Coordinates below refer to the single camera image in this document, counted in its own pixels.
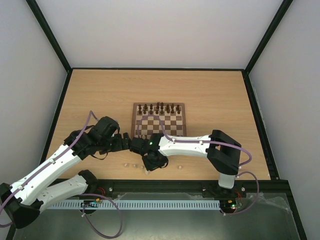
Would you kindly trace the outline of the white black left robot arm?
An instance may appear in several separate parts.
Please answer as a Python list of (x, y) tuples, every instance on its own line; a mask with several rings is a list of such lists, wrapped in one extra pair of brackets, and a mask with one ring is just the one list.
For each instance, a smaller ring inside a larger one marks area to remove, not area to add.
[(119, 124), (105, 116), (95, 125), (75, 130), (63, 144), (42, 164), (22, 179), (0, 185), (0, 209), (5, 211), (9, 225), (22, 229), (31, 224), (50, 206), (81, 194), (93, 194), (98, 188), (98, 179), (89, 171), (54, 183), (65, 171), (95, 153), (106, 156), (110, 152), (129, 149), (128, 133), (120, 133)]

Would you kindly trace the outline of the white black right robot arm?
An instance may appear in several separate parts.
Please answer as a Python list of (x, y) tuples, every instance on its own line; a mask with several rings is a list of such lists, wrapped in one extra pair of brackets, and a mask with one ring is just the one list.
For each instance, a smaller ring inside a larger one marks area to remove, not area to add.
[(131, 152), (141, 155), (147, 171), (166, 167), (170, 156), (208, 159), (219, 172), (218, 191), (224, 196), (236, 189), (241, 149), (240, 143), (220, 130), (197, 137), (153, 133), (149, 139), (135, 137), (129, 144)]

